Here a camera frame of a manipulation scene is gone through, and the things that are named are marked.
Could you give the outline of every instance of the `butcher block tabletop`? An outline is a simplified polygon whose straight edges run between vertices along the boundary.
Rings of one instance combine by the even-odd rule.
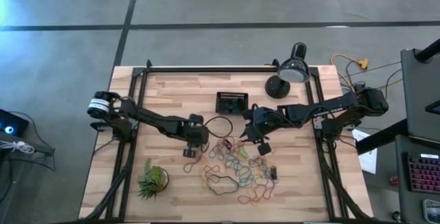
[[[316,67],[319,70],[325,100],[341,96],[336,68],[330,65]],[[109,90],[117,92],[121,96],[127,96],[132,70],[133,67],[116,67]],[[176,115],[188,118],[191,113],[195,113],[202,115],[206,121],[219,115],[215,112],[217,92],[219,91],[248,93],[249,107],[254,103],[260,107],[271,109],[276,109],[276,106],[280,104],[308,104],[304,84],[291,83],[291,89],[286,98],[273,99],[269,97],[264,86],[266,80],[274,74],[241,72],[148,73],[143,107],[163,116]],[[313,80],[311,85],[314,99],[317,100]],[[135,90],[135,100],[138,98],[139,88],[140,84],[138,83]],[[243,147],[238,145],[241,140],[239,136],[248,121],[240,115],[226,115],[226,117],[233,123],[233,131],[227,139],[240,152],[241,155],[234,154],[238,157],[241,166],[251,166],[249,165],[250,159],[252,163],[257,160],[261,161],[257,147],[252,142],[243,143]],[[207,127],[217,135],[225,135],[230,130],[229,123],[223,119],[213,120]],[[264,162],[268,167],[276,167],[278,179],[264,181],[264,173],[260,167],[251,167],[250,174],[254,176],[255,180],[250,183],[242,183],[243,186],[237,187],[229,178],[220,178],[230,176],[231,179],[239,181],[244,177],[241,172],[237,176],[235,169],[226,163],[228,159],[224,157],[231,154],[226,153],[227,148],[222,147],[222,139],[210,135],[210,145],[206,153],[200,155],[200,161],[192,168],[188,166],[184,170],[186,164],[195,161],[195,159],[182,156],[186,142],[161,135],[152,126],[139,124],[125,221],[328,221],[313,133],[311,122],[306,123],[302,128],[280,128],[270,133],[268,135],[270,140],[267,142],[272,147],[272,152],[265,156]],[[96,148],[110,140],[111,131],[99,133]],[[372,216],[358,154],[349,145],[340,141],[336,141],[336,144],[342,184],[361,209]],[[126,146],[124,160],[127,158],[128,144]],[[223,157],[216,154],[219,149],[222,150]],[[109,189],[117,150],[118,141],[114,141],[93,156],[80,208],[80,218],[91,213]],[[147,159],[151,159],[153,166],[160,166],[168,172],[169,184],[163,192],[157,194],[155,199],[145,200],[139,197],[138,181],[144,173]],[[208,181],[207,178],[210,175],[216,175],[218,178]],[[121,194],[122,186],[116,194],[114,216],[119,213]],[[333,186],[331,194],[336,216],[340,216],[338,198]]]

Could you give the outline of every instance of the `gray floor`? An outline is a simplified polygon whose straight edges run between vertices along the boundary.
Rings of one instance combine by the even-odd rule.
[[[137,0],[132,24],[231,22],[436,21],[440,0]],[[129,0],[0,0],[0,25],[120,25]],[[332,54],[368,58],[369,68],[399,61],[399,51],[422,48],[440,27],[290,28],[130,31],[121,65],[262,65],[307,44],[310,65]],[[23,166],[5,223],[53,223],[78,215],[96,133],[86,108],[106,89],[121,31],[0,32],[0,108],[31,115],[56,147],[57,171]],[[344,71],[347,60],[336,65]],[[353,77],[384,85],[399,65]],[[351,73],[359,69],[352,65]],[[365,118],[384,128],[406,117],[402,84],[389,89],[390,111]],[[35,138],[30,132],[29,138]],[[398,208],[393,144],[379,150],[378,174],[365,174],[375,216]],[[22,214],[17,209],[26,210]]]

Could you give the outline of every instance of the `succulent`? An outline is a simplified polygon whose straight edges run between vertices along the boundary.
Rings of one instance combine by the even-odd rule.
[[[151,159],[145,162],[144,175],[139,180],[140,193],[142,199],[149,199],[154,196],[156,199],[157,193],[164,189],[165,178],[160,166],[151,167]]]

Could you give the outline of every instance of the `plant pot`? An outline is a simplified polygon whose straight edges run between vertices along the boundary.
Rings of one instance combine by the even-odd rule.
[[[162,170],[162,175],[164,176],[164,187],[159,192],[163,192],[166,189],[166,187],[168,186],[168,183],[170,183],[170,175],[168,174],[168,172],[165,169],[163,169],[163,168],[160,168],[160,169]]]

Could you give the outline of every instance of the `lamp shade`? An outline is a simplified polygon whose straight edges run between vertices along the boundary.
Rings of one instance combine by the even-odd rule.
[[[307,47],[304,43],[296,43],[291,56],[278,68],[278,77],[281,80],[293,83],[304,83],[310,79],[309,66],[305,63]]]

